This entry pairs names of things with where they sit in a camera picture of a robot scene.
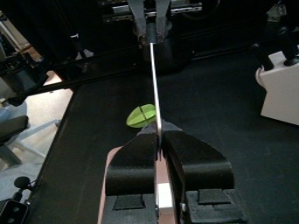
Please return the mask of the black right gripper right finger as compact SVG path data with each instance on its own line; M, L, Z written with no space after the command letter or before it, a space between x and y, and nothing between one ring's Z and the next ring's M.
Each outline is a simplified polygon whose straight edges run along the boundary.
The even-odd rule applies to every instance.
M247 224L231 162L213 145L167 121L163 157L178 224Z

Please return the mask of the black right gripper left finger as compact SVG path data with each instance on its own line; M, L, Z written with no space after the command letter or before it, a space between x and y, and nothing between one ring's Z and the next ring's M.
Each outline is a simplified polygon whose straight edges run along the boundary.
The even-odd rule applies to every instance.
M107 165L102 224L157 224L155 125L142 128Z

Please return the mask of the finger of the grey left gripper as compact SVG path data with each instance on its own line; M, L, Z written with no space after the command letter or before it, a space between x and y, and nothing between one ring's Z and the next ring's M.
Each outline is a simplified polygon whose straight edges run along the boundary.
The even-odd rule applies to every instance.
M171 5L171 0L157 0L157 33L161 39L169 35L171 24L167 18L167 13Z
M135 18L137 36L146 35L146 7L145 0L127 0Z

